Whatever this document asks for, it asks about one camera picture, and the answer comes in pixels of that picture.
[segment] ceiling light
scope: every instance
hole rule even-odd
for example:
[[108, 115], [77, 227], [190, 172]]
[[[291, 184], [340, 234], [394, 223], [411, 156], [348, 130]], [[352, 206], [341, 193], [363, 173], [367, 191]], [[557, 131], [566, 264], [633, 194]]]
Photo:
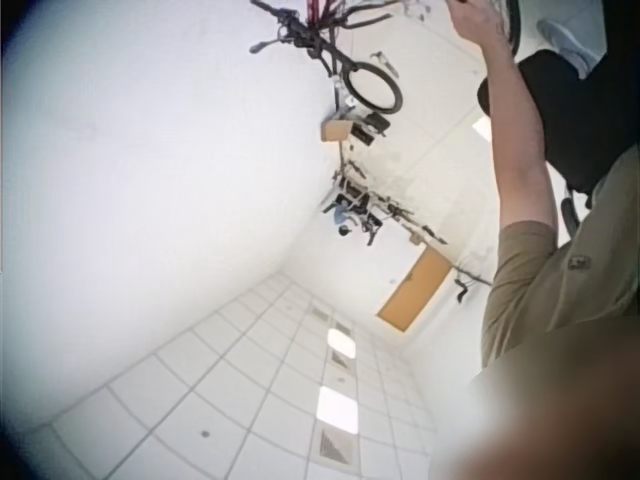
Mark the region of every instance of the ceiling light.
[[476, 123], [473, 124], [473, 129], [487, 141], [491, 141], [491, 119], [484, 115]]
[[358, 402], [329, 387], [320, 387], [316, 417], [345, 432], [358, 434]]
[[356, 342], [335, 328], [329, 329], [327, 342], [334, 350], [349, 358], [356, 358]]

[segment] shoe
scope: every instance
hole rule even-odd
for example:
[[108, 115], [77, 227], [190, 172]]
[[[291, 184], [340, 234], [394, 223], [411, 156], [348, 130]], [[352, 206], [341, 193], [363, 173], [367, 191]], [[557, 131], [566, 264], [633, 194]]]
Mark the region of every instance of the shoe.
[[586, 78], [600, 61], [595, 53], [580, 43], [571, 30], [558, 22], [540, 20], [538, 32], [562, 58], [578, 70], [581, 79]]

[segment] tan box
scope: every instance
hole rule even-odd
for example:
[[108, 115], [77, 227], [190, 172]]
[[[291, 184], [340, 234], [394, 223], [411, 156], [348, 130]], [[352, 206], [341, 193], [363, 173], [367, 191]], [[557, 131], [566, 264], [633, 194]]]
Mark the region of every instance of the tan box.
[[349, 138], [353, 120], [328, 120], [322, 124], [320, 138], [323, 142], [342, 142]]

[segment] ceiling vent grille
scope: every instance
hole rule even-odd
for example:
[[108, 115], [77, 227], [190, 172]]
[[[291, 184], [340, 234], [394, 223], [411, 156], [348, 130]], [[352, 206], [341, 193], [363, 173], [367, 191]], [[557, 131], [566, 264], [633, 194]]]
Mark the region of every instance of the ceiling vent grille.
[[339, 332], [344, 333], [347, 337], [353, 338], [351, 337], [351, 329], [345, 327], [343, 324], [341, 324], [338, 321], [336, 321], [335, 329], [338, 330]]
[[329, 323], [329, 314], [323, 312], [322, 310], [320, 310], [319, 308], [316, 307], [311, 307], [311, 315], [313, 315], [314, 317], [316, 317], [318, 320], [320, 320], [322, 323]]
[[329, 350], [331, 352], [329, 355], [329, 364], [333, 364], [334, 366], [345, 370], [349, 375], [355, 378], [356, 365], [353, 359], [341, 354], [333, 348], [330, 348]]
[[320, 434], [320, 455], [344, 465], [349, 465], [350, 463], [324, 431]]
[[331, 360], [333, 361], [333, 363], [339, 365], [342, 368], [347, 368], [347, 369], [349, 368], [347, 367], [347, 364], [340, 358], [340, 355], [336, 353], [335, 350], [331, 351]]
[[321, 420], [316, 430], [311, 451], [312, 460], [327, 467], [356, 474], [360, 472], [358, 438]]

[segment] bicycle wheel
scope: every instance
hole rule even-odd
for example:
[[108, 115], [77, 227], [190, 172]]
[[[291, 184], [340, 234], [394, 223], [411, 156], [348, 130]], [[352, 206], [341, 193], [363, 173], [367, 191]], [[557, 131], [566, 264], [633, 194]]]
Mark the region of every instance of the bicycle wheel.
[[520, 2], [519, 0], [491, 0], [491, 3], [502, 15], [504, 32], [509, 39], [509, 45], [511, 45], [511, 51], [515, 57], [520, 48], [522, 34]]
[[391, 115], [402, 108], [400, 87], [384, 70], [375, 65], [353, 62], [353, 68], [343, 67], [342, 79], [349, 93], [373, 111]]

